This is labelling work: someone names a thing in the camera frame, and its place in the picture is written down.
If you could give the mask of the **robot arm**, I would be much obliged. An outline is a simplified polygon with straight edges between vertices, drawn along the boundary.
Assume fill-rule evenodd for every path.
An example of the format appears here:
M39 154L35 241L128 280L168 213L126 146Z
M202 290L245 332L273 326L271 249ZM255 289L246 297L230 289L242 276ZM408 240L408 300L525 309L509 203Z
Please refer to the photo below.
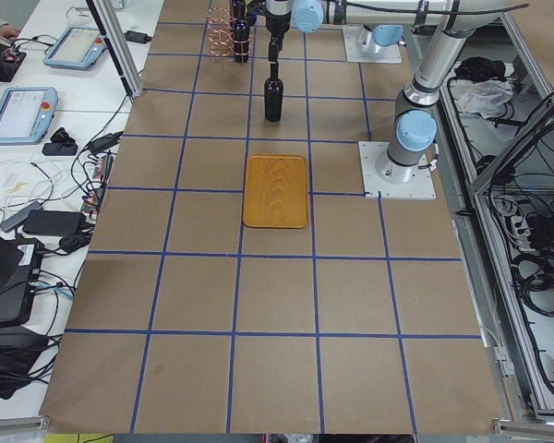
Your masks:
M434 26L433 37L414 76L395 102L394 136L376 160L379 177L403 185L413 180L437 124L430 115L442 81L475 30L502 14L528 7L517 1L323 1L324 22L336 25L407 24Z
M343 29L348 62L399 65L403 26L361 14L370 9L359 1L262 1L259 13L271 33L269 59L277 60L290 28L311 33L324 25L336 25Z

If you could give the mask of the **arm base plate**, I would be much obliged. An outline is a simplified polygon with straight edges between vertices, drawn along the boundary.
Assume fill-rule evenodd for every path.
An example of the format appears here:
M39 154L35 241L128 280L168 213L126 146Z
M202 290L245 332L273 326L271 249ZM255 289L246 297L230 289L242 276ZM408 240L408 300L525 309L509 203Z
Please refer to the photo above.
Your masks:
M369 27L343 26L346 61L352 63L400 64L403 27L383 24Z
M417 165L399 166L388 157L388 142L360 141L359 160L365 198L434 200L427 155Z

